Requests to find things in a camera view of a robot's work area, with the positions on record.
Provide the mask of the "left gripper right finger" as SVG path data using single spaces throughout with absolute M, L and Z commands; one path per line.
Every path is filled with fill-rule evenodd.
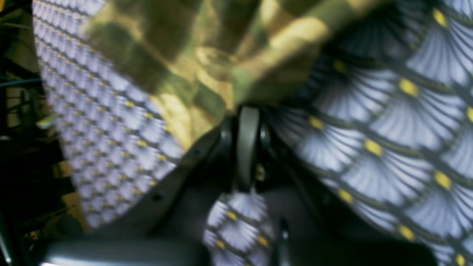
M 429 249 L 375 231 L 345 207 L 272 137 L 265 117 L 247 108 L 247 186 L 272 212 L 271 266 L 434 266 Z

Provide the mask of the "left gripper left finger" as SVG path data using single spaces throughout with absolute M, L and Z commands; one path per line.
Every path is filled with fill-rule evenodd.
M 198 141 L 164 180 L 91 236 L 49 246 L 43 266 L 209 266 L 196 239 L 225 192 L 249 191 L 249 109 Z

